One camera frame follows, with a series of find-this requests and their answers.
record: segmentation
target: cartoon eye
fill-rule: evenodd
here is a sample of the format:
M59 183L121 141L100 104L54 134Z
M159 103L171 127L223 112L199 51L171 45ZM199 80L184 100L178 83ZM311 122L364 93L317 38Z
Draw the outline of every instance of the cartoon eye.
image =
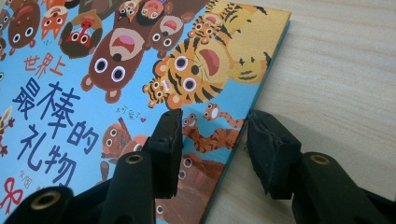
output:
M160 34L155 34L152 36L152 40L154 40L155 42L159 41L161 38Z
M110 135L111 136L116 136L116 134L117 134L117 129L112 129L111 131L110 131Z
M72 40L73 40L73 41L77 41L77 40L78 40L78 37L79 37L79 33L73 33L73 35L72 35Z
M25 36L31 36L33 33L33 27L29 27L27 28L27 30L25 31Z
M185 167L190 168L192 166L192 160L190 158L186 158L183 161Z
M103 73L107 69L108 62L104 58L100 58L95 63L95 72Z
M171 44L172 44L172 40L169 39L169 38L167 38L167 39L165 39L165 40L163 41L163 45L166 46L166 47L171 46Z
M44 26L49 26L50 25L50 20L47 20L45 23L44 23Z
M112 145L113 145L113 140L107 139L107 141L106 141L106 146L107 146L107 147L111 147Z
M111 78L115 82L119 82L123 80L124 77L125 77L125 68L123 68L122 66L117 66L116 68L114 68L113 72L111 73Z
M197 87L197 83L195 82L195 79L188 77L184 80L183 87L186 91L193 91Z
M156 211L157 211L158 214L162 214L163 213L163 207L158 205L157 208L156 208Z
M184 178L186 178L186 172L183 171L183 170L179 171L179 172L178 172L178 178L179 178L179 179L184 179Z
M18 43L18 41L20 41L20 39L21 39L21 35L20 34L15 34L14 38L12 38L12 42Z
M183 71L184 69L186 69L187 64L189 64L189 62L187 61L187 58L184 56L179 56L175 60L175 68L178 71Z
M152 19L155 19L155 18L157 18L158 17L158 13L157 12L153 12L152 14L151 14L151 18Z
M80 40L81 44L85 44L85 43L87 43L87 41L88 41L88 36L87 36L87 35L84 35L84 36L81 38L81 40Z

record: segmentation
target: book cover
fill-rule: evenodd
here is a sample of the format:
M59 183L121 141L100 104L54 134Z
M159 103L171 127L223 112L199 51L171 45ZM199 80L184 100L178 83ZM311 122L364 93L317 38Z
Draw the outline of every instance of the book cover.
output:
M183 110L177 196L205 219L290 13L220 0L10 0L0 13L0 221L28 195L111 178Z

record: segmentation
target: red ribbon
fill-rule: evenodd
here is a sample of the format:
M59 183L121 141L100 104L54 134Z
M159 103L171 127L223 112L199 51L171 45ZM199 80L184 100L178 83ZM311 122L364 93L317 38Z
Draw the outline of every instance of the red ribbon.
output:
M0 208L3 208L3 206L7 202L7 200L9 200L6 214L9 214L9 208L11 207L11 203L20 204L21 199L22 199L23 190L21 190L21 189L13 190L14 184L15 184L15 179L12 177L9 177L6 180L6 183L4 184L4 190L6 191L7 196L0 203Z

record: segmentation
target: table surface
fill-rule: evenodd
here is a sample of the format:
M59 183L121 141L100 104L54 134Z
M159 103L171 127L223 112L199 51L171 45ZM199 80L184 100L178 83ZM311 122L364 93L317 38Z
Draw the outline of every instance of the table surface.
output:
M391 0L238 0L291 11L255 108L332 156L362 188L395 200L396 4ZM255 175L246 136L206 223L295 223Z

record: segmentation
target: red tongue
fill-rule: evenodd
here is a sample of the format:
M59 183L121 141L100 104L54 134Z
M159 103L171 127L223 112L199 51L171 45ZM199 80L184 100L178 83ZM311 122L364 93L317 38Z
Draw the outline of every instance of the red tongue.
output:
M175 21L167 21L164 26L171 28L172 30L176 30L177 25Z
M126 48L130 53L132 53L134 51L134 39L128 35L121 35L114 41L113 46L121 46L123 48Z
M219 56L211 49L202 49L199 53L204 57L209 75L214 76L219 71Z
M216 23L216 18L214 18L214 17L206 17L206 20L210 21L212 23Z

